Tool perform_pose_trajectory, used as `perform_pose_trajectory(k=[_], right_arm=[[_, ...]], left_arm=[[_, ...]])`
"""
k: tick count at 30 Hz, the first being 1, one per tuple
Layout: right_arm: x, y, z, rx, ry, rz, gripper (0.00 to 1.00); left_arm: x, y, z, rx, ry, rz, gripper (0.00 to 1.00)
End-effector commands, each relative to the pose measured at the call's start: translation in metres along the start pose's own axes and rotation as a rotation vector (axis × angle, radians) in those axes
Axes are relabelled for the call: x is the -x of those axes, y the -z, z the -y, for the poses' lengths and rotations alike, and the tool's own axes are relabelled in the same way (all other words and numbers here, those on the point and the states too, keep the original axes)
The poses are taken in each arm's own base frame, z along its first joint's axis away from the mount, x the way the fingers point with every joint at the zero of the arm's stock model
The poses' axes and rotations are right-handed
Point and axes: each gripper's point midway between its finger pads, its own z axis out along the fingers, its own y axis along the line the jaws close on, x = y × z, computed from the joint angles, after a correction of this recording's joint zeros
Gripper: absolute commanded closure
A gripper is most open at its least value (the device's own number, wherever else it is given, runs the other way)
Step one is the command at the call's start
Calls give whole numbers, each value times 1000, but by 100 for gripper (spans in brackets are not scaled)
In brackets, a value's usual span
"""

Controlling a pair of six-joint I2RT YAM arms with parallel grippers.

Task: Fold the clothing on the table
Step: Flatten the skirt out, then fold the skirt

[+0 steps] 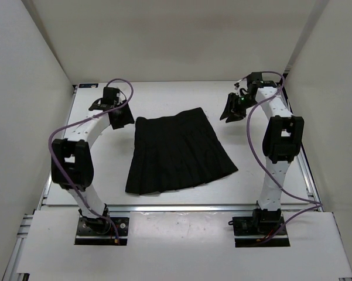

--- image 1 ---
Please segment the black pleated skirt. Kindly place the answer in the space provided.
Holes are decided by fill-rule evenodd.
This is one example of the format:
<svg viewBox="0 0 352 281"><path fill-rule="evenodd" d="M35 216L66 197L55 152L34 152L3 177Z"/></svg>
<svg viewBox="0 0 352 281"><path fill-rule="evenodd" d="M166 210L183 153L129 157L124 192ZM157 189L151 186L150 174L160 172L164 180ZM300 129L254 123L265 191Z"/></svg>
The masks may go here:
<svg viewBox="0 0 352 281"><path fill-rule="evenodd" d="M135 123L126 193L188 189L237 172L201 108Z"/></svg>

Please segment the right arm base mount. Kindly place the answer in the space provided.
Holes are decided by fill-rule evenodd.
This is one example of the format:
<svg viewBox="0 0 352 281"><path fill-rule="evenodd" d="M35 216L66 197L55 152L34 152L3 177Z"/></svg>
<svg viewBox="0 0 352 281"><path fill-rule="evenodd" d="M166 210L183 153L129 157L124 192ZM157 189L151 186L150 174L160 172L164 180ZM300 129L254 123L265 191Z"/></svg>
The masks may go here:
<svg viewBox="0 0 352 281"><path fill-rule="evenodd" d="M286 228L274 235L282 222L283 217L278 226L265 226L260 229L254 225L252 217L232 217L228 225L233 229L236 248L290 247Z"/></svg>

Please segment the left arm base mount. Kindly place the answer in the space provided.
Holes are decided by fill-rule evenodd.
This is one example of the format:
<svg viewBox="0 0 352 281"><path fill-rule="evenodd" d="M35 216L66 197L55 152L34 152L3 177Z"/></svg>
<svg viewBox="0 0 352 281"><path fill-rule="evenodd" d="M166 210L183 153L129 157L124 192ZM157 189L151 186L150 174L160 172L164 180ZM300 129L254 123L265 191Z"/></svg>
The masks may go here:
<svg viewBox="0 0 352 281"><path fill-rule="evenodd" d="M128 242L129 217L111 217L118 231L118 239L113 226L106 221L92 222L78 219L75 245L126 246Z"/></svg>

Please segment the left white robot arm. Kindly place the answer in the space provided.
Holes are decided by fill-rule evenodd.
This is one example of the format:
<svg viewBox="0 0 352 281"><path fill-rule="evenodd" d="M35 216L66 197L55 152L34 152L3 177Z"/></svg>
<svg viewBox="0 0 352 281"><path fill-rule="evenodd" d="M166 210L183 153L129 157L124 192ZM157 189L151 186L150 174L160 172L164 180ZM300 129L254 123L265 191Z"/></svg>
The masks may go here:
<svg viewBox="0 0 352 281"><path fill-rule="evenodd" d="M80 216L98 234L110 230L111 219L106 203L93 186L90 149L107 128L122 128L134 122L127 120L128 109L127 99L116 102L100 98L91 104L84 119L56 129L48 138L52 182L71 194Z"/></svg>

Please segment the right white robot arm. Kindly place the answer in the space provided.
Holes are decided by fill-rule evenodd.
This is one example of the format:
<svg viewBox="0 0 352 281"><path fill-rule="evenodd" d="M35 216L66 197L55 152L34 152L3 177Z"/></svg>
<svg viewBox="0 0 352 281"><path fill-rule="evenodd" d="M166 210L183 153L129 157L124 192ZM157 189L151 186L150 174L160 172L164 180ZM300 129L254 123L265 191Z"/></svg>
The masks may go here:
<svg viewBox="0 0 352 281"><path fill-rule="evenodd" d="M260 106L268 118L262 141L265 177L257 208L253 211L252 229L264 234L281 219L281 195L286 172L299 154L304 119L288 110L274 87L249 86L244 95L229 93L220 119L235 122L250 118L247 109Z"/></svg>

